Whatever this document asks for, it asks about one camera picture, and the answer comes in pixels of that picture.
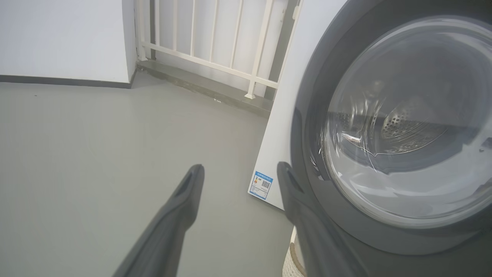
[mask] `round glass door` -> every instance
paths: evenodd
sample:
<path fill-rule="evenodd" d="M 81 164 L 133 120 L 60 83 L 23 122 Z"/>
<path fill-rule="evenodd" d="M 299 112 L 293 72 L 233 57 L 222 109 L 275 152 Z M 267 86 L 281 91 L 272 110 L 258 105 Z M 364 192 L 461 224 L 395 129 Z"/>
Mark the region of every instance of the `round glass door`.
<path fill-rule="evenodd" d="M 404 228 L 449 225 L 492 201 L 492 27 L 425 18 L 352 63 L 328 109 L 322 150 L 340 191 Z"/>

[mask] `washing machine door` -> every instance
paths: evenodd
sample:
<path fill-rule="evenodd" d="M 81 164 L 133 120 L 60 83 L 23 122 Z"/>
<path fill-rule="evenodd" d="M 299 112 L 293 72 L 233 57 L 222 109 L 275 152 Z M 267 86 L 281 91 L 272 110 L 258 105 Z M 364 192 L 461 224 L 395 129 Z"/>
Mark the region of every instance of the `washing machine door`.
<path fill-rule="evenodd" d="M 491 14 L 482 0 L 349 0 L 326 30 L 292 167 L 350 239 L 398 255 L 491 248 Z"/>

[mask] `concrete ledge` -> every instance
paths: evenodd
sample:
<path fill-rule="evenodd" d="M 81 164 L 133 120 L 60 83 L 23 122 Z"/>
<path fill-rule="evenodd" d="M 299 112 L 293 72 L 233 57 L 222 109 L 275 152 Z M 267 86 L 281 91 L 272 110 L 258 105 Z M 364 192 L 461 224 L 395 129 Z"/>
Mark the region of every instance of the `concrete ledge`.
<path fill-rule="evenodd" d="M 263 97 L 256 96 L 255 99 L 248 99 L 244 97 L 246 91 L 156 61 L 138 62 L 138 68 L 156 78 L 168 80 L 177 86 L 184 87 L 195 93 L 204 94 L 227 105 L 238 107 L 266 118 L 270 116 L 273 101 Z"/>

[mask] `baseboard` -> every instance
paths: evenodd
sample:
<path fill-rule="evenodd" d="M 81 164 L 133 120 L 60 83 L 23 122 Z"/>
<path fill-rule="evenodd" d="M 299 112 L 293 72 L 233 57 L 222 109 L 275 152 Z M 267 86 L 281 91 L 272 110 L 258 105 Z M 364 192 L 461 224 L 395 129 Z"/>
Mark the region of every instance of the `baseboard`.
<path fill-rule="evenodd" d="M 137 68 L 135 67 L 130 83 L 13 75 L 0 75 L 0 82 L 131 89 L 136 73 Z"/>

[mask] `qr code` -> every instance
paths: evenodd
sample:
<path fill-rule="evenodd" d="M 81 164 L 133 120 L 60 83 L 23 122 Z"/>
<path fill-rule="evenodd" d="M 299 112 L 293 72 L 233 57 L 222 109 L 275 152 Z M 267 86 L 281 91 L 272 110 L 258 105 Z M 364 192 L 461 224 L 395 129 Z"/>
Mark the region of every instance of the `qr code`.
<path fill-rule="evenodd" d="M 269 188 L 270 187 L 270 183 L 263 180 L 263 183 L 261 184 L 262 186 L 266 187 L 266 188 Z"/>

